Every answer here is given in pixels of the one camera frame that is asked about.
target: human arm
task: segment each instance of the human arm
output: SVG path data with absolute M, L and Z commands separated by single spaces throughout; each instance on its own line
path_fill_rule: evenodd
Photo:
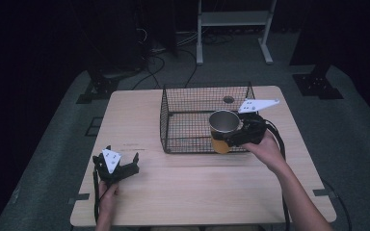
M 297 230 L 332 230 L 281 156 L 278 144 L 269 131 L 266 131 L 260 144 L 245 143 L 242 147 L 252 152 L 276 175 Z
M 109 231 L 113 222 L 117 195 L 119 194 L 119 184 L 112 184 L 107 190 L 107 185 L 104 181 L 98 184 L 100 194 L 100 206 L 98 213 L 97 225 L 95 231 Z

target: wire cage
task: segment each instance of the wire cage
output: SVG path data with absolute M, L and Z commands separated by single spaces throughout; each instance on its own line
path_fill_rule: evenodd
M 216 153 L 210 136 L 210 115 L 218 110 L 237 113 L 247 98 L 254 99 L 251 82 L 165 85 L 160 113 L 164 152 Z M 245 151 L 232 147 L 229 153 Z

